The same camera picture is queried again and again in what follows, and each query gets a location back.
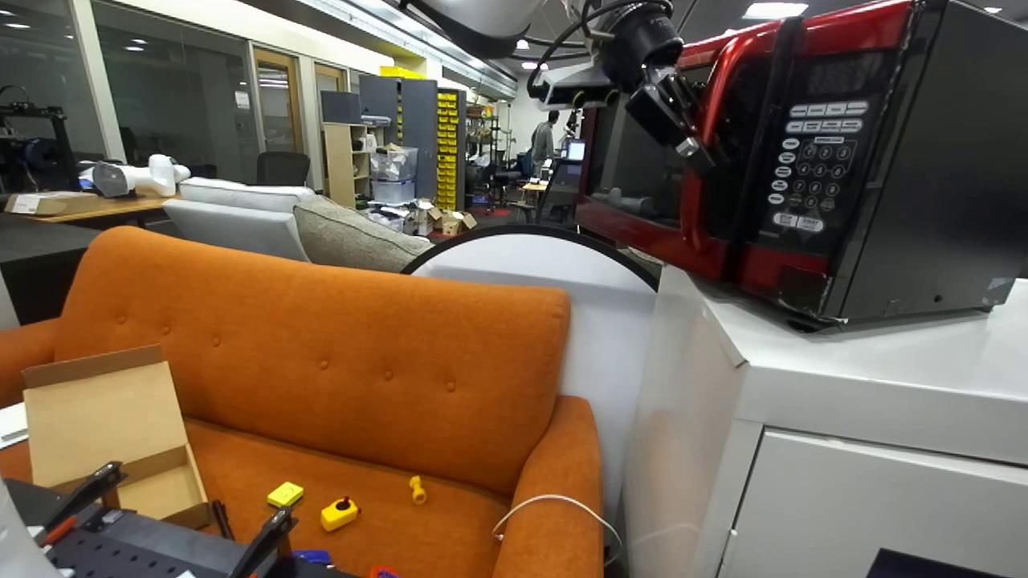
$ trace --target microwave control panel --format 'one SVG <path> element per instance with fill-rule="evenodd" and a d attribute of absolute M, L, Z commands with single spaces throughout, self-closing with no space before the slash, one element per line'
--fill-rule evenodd
<path fill-rule="evenodd" d="M 864 168 L 891 67 L 881 52 L 801 65 L 766 139 L 752 242 L 829 256 L 864 190 Z"/>

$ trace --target white cable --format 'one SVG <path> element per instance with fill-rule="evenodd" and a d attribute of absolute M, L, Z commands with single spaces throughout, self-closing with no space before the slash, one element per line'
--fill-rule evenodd
<path fill-rule="evenodd" d="M 618 559 L 618 556 L 621 555 L 621 550 L 625 547 L 625 543 L 621 541 L 621 536 L 618 536 L 617 530 L 615 530 L 610 523 L 607 523 L 607 520 L 596 515 L 596 512 L 589 509 L 589 506 L 586 506 L 585 504 L 579 502 L 575 498 L 568 498 L 567 496 L 560 496 L 558 494 L 543 494 L 542 496 L 536 496 L 535 498 L 529 498 L 524 502 L 521 502 L 520 504 L 514 506 L 514 508 L 512 508 L 511 511 L 507 512 L 507 515 L 500 518 L 500 521 L 498 521 L 497 525 L 492 527 L 492 537 L 495 538 L 497 540 L 503 541 L 504 535 L 497 534 L 497 531 L 500 530 L 500 527 L 503 526 L 505 521 L 507 521 L 507 518 L 514 515 L 514 512 L 520 510 L 522 506 L 527 506 L 528 504 L 533 502 L 539 502 L 540 500 L 561 500 L 564 502 L 570 502 L 572 504 L 575 504 L 576 506 L 589 512 L 589 515 L 596 518 L 596 521 L 598 521 L 599 523 L 602 523 L 604 528 L 611 531 L 611 534 L 614 534 L 614 537 L 618 540 L 618 551 L 614 552 L 614 555 L 611 556 L 611 559 L 603 563 L 603 568 L 610 566 L 611 563 Z"/>

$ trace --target yellow tool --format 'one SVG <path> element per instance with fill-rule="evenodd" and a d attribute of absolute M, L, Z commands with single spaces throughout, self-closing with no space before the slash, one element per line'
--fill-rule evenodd
<path fill-rule="evenodd" d="M 267 503 L 277 508 L 285 508 L 292 506 L 302 497 L 303 489 L 287 481 L 267 495 Z"/>
<path fill-rule="evenodd" d="M 343 526 L 357 519 L 357 513 L 361 511 L 357 504 L 350 499 L 350 496 L 342 500 L 336 500 L 322 510 L 322 528 L 327 532 L 339 530 Z"/>
<path fill-rule="evenodd" d="M 428 501 L 429 495 L 425 493 L 425 489 L 421 487 L 421 476 L 415 475 L 410 478 L 410 489 L 413 491 L 410 494 L 411 501 L 414 502 L 415 506 L 420 506 Z"/>

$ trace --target red microwave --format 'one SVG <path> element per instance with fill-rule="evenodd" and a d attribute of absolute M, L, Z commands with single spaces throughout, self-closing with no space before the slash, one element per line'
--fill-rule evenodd
<path fill-rule="evenodd" d="M 577 221 L 822 322 L 1000 304 L 1028 249 L 1024 55 L 1028 30 L 956 0 L 688 44 L 678 74 L 714 168 L 603 109 Z"/>

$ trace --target orange couch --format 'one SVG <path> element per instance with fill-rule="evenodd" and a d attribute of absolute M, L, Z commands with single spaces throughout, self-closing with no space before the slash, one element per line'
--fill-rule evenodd
<path fill-rule="evenodd" d="M 60 319 L 0 333 L 0 406 L 25 367 L 160 344 L 210 499 L 236 539 L 270 515 L 267 494 L 305 489 L 295 548 L 343 571 L 403 578 L 602 574 L 600 526 L 543 501 L 601 508 L 587 401 L 557 395 L 570 305 L 555 289 L 497 287 L 328 267 L 136 228 L 101 234 Z M 498 355 L 516 347 L 519 361 Z M 0 472 L 31 481 L 28 443 Z M 428 503 L 413 506 L 421 475 Z M 343 495 L 354 523 L 326 533 Z"/>

